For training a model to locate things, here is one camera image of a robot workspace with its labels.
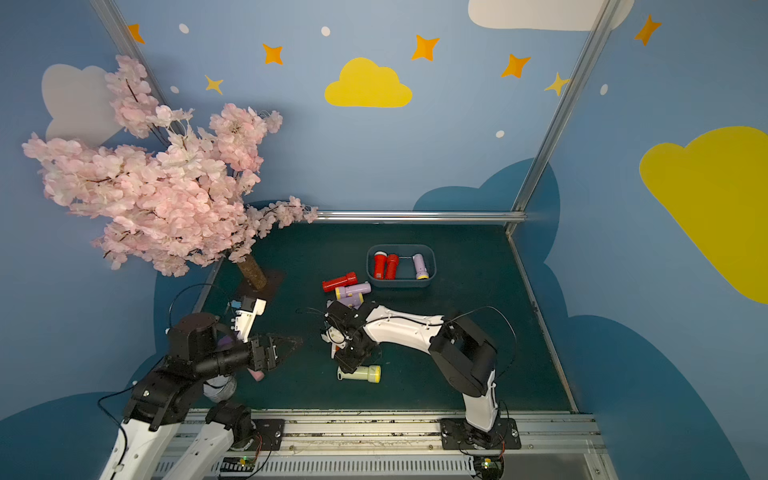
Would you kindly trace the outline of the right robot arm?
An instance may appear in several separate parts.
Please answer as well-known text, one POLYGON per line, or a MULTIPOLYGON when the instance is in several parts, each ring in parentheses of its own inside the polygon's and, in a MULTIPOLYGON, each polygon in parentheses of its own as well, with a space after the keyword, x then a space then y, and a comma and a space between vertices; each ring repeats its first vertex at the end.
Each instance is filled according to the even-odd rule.
POLYGON ((331 358, 338 372, 357 373, 382 343, 420 351, 430 356, 446 381, 462 394, 470 429, 493 430, 498 417, 498 351, 469 316, 417 315, 375 302, 352 308, 334 300, 327 305, 325 321, 323 337, 333 347, 331 358))

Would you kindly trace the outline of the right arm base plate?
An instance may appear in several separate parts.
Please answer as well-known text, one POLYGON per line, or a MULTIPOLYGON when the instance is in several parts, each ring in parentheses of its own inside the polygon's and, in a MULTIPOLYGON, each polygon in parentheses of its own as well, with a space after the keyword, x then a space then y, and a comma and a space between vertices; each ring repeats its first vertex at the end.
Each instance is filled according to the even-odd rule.
POLYGON ((514 419, 499 417, 489 432, 472 427, 465 419, 442 418, 438 421, 444 450, 519 450, 520 433, 514 419))

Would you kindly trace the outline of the cream yellow flashlight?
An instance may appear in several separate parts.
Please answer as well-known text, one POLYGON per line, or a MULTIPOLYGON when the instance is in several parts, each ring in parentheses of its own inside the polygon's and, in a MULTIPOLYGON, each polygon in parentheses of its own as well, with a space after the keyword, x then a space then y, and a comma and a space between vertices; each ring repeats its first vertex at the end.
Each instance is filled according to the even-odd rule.
POLYGON ((340 367, 337 368, 337 379, 366 381, 378 384, 381 381, 381 367, 379 365, 360 366, 352 372, 344 372, 340 367))

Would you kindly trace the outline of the purple flashlight bottom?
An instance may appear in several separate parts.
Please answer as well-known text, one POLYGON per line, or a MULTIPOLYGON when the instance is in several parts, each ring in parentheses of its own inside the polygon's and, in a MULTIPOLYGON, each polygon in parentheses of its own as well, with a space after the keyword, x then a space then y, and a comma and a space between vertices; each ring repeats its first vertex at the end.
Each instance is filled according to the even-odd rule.
POLYGON ((415 270, 415 277, 417 280, 427 280, 430 275, 426 267, 424 257, 421 253, 416 253, 412 256, 412 262, 415 270))

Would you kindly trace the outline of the clear blue storage box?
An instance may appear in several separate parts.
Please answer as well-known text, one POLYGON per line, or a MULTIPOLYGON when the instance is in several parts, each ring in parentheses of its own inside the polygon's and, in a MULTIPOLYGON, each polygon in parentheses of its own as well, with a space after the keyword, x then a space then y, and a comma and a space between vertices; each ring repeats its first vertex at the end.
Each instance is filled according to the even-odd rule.
POLYGON ((366 273, 369 283, 378 289, 418 289, 428 287, 437 274, 437 264, 434 251, 423 244, 378 244, 367 252, 366 273), (395 280, 377 280, 374 278, 374 254, 383 251, 399 256, 399 266, 395 280), (424 257, 430 277, 427 280, 417 280, 412 262, 412 256, 421 253, 424 257))

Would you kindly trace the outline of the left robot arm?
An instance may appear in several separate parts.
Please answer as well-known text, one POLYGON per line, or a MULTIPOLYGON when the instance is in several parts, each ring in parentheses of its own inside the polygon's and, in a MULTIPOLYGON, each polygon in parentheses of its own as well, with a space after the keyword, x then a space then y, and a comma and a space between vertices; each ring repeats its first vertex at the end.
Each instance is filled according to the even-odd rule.
MULTIPOLYGON (((129 388, 102 479, 151 478, 190 408, 203 396, 207 381, 245 369, 272 371, 303 345, 296 336, 259 335, 242 341, 230 332, 232 342, 224 348, 217 338, 223 330, 216 316, 204 312, 190 314, 169 328, 168 353, 129 388)), ((220 402, 167 477, 201 479, 232 445, 253 435, 250 409, 220 402)))

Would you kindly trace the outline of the large red flashlight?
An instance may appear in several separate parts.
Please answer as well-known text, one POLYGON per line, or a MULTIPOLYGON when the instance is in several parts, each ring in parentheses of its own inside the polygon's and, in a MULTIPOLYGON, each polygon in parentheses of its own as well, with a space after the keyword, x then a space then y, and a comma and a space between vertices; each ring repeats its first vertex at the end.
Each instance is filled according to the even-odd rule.
POLYGON ((396 279, 398 266, 399 266, 399 256, 397 254, 389 254, 387 256, 387 266, 386 266, 386 272, 385 272, 386 280, 396 279))

